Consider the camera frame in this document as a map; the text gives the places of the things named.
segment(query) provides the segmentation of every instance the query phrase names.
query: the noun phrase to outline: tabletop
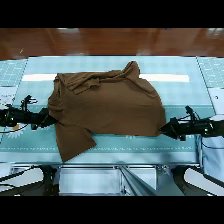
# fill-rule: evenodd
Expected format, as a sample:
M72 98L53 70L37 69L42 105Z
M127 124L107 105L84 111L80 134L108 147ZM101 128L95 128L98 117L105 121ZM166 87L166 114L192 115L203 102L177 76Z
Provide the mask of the tabletop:
M196 57L178 56L57 56L30 57L17 60L21 64L15 84L10 82L15 70L5 70L8 61L0 62L0 85L18 85L13 105L19 106L21 100L31 95L38 103L29 110L39 112L46 107L48 97L53 91L53 79L44 79L55 73L99 72L124 69L130 61L136 61L142 76L165 75L166 80L150 83L159 93L166 110L167 122L171 117L186 115L185 106L192 107L201 118L215 114L208 90ZM97 145L66 163L129 163L129 164L186 164L197 163L198 152L193 135L185 142L167 136L141 137L94 134ZM17 163L61 163L56 144L54 126L32 131L25 129L4 134L0 144L0 162Z

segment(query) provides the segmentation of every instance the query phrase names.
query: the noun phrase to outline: shirt sleeve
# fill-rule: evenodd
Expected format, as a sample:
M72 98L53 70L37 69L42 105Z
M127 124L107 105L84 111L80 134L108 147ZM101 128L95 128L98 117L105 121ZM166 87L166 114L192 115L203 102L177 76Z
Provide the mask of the shirt sleeve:
M55 124L56 139L63 162L83 153L96 145L91 132L75 125Z

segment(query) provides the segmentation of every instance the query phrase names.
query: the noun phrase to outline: brown shirt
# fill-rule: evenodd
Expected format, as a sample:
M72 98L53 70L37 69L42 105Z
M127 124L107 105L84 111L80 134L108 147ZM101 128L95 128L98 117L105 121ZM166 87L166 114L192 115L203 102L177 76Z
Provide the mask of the brown shirt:
M165 111L135 61L124 70L57 74L48 99L62 161L96 145L91 132L158 136Z

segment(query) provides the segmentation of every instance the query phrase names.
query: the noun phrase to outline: brown wooden surface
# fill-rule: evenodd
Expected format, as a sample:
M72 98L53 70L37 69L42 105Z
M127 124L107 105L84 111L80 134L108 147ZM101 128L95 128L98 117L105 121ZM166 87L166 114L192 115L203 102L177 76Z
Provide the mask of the brown wooden surface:
M223 28L0 28L0 60L59 55L224 56Z

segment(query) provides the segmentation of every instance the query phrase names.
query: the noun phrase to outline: brown cloth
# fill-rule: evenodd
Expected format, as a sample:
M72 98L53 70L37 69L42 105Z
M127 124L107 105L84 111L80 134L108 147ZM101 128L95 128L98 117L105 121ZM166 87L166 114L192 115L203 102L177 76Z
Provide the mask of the brown cloth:
M123 71L57 74L48 109L62 161L96 145L99 134L158 136L165 111L153 86L139 78L135 61Z

